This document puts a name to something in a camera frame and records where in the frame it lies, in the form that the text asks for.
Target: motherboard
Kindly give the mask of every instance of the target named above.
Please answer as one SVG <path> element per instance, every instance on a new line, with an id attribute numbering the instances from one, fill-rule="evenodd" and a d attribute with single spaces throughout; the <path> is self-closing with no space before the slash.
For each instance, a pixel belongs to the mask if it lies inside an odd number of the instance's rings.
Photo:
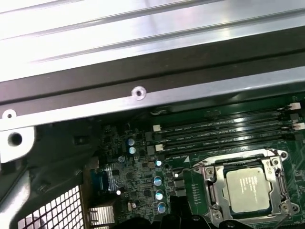
<path id="1" fill-rule="evenodd" d="M 169 213 L 186 197 L 216 227 L 305 222 L 305 94 L 102 126 L 97 199 L 116 196 L 115 222 Z"/>

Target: cpu socket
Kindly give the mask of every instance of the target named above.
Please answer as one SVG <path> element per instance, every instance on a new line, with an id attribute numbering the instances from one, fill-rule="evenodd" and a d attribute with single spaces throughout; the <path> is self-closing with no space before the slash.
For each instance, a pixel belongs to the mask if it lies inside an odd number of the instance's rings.
<path id="1" fill-rule="evenodd" d="M 287 152 L 274 149 L 213 156 L 194 165 L 207 192 L 207 217 L 218 227 L 227 219 L 251 225 L 299 212 L 291 203 L 282 161 Z"/>

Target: green circuit board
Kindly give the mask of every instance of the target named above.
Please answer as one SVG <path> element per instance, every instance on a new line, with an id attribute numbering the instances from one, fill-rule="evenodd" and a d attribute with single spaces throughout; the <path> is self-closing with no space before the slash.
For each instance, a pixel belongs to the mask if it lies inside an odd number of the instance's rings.
<path id="1" fill-rule="evenodd" d="M 304 223 L 305 130 L 291 126 L 305 119 L 300 112 L 280 110 L 303 100 L 305 94 L 283 95 L 176 114 L 160 112 L 125 125 L 103 126 L 99 158 L 105 163 L 91 172 L 95 191 L 104 195 L 122 190 L 118 222 L 136 216 L 153 221 L 170 211 L 169 196 L 175 195 L 186 195 L 192 213 L 203 216 L 208 212 L 207 193 L 203 176 L 191 170 L 193 165 L 210 156 L 273 148 L 289 155 L 283 162 L 286 187 L 291 202 L 300 207 L 284 225 Z M 237 119 L 244 122 L 237 125 Z M 240 131 L 239 126 L 247 129 Z M 183 188 L 176 186 L 177 168 L 189 168 L 182 173 Z M 161 180 L 157 185 L 156 177 Z M 161 200 L 157 192 L 162 193 Z"/>

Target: screw hole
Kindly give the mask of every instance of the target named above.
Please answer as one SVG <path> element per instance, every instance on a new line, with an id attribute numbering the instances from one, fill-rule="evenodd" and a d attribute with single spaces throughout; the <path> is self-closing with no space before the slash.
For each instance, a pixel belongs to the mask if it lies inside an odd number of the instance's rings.
<path id="1" fill-rule="evenodd" d="M 227 226 L 227 228 L 234 228 L 235 227 L 234 223 L 232 223 L 232 222 L 226 222 L 225 225 Z"/>
<path id="2" fill-rule="evenodd" d="M 287 154 L 286 154 L 286 153 L 281 153 L 281 157 L 282 157 L 282 158 L 286 158 L 286 157 L 287 157 Z"/>
<path id="3" fill-rule="evenodd" d="M 22 136 L 19 133 L 12 133 L 9 135 L 8 143 L 10 146 L 19 146 L 22 143 Z"/>

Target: mesh grille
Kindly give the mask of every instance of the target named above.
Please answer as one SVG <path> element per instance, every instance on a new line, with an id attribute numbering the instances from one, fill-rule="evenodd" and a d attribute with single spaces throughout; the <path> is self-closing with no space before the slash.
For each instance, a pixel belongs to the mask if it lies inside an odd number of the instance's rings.
<path id="1" fill-rule="evenodd" d="M 18 222 L 18 229 L 83 229 L 81 198 L 76 186 Z"/>

